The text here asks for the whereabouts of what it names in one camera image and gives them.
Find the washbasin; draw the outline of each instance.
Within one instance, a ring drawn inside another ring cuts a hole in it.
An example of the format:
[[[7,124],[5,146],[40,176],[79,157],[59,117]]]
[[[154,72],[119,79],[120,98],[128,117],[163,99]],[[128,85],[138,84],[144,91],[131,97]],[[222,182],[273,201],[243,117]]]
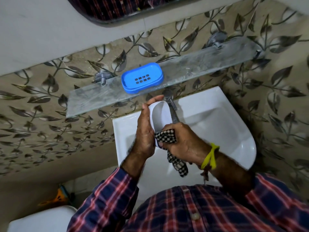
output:
[[[220,151],[230,156],[242,167],[249,169],[256,157],[256,145],[249,129],[227,100],[219,87],[214,87],[174,101],[179,120],[203,140],[220,146]],[[139,112],[113,120],[118,164],[127,156],[137,129]],[[221,186],[209,173],[209,181],[204,182],[201,170],[195,164],[187,163],[189,173],[180,177],[168,163],[167,151],[155,148],[154,155],[144,166],[138,182],[139,194],[135,209],[150,196],[174,186],[208,184]]]

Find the shirt sleeve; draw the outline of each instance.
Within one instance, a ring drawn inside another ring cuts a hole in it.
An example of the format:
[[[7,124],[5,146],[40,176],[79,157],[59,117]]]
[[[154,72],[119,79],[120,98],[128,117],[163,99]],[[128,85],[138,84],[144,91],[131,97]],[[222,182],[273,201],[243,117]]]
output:
[[[246,199],[261,216],[286,231],[309,231],[309,207],[278,179],[257,174]]]
[[[137,195],[136,181],[117,168],[73,215],[67,232],[114,232],[131,216]]]

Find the yellow thread bracelet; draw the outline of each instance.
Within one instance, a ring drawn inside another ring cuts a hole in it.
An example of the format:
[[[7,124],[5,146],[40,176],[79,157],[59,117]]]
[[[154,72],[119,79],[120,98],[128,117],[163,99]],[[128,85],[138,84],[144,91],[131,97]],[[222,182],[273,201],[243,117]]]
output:
[[[215,144],[211,143],[211,151],[208,153],[206,158],[204,159],[201,169],[203,170],[206,165],[210,162],[211,169],[215,169],[217,167],[216,160],[214,158],[214,151],[218,150],[220,147],[216,146]]]

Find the black and white cloth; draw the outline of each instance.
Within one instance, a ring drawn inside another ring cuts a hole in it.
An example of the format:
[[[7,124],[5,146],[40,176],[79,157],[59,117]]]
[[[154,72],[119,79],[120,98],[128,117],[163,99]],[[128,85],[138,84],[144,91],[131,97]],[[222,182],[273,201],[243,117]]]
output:
[[[168,129],[165,131],[158,131],[154,134],[157,142],[164,142],[164,143],[175,143],[176,136],[174,129]],[[183,178],[188,175],[188,167],[186,162],[178,159],[177,157],[173,156],[168,149],[162,148],[168,151],[168,162],[172,163],[173,167],[179,172],[179,175]]]

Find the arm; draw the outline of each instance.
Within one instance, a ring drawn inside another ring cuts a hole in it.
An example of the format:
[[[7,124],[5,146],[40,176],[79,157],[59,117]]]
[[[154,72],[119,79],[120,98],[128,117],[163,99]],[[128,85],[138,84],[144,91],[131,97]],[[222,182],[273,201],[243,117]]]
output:
[[[162,99],[163,96],[157,96],[142,105],[131,152],[120,168],[95,187],[73,215],[67,232],[119,231],[130,218],[138,195],[137,182],[145,161],[155,152],[155,133],[150,125],[148,106]]]
[[[177,143],[160,143],[176,157],[201,165],[211,147],[200,139],[188,125],[171,124]],[[217,167],[210,169],[223,188],[239,203],[253,208],[276,225],[288,231],[309,230],[309,207],[300,202],[279,180],[267,175],[254,175],[221,152],[215,153]]]

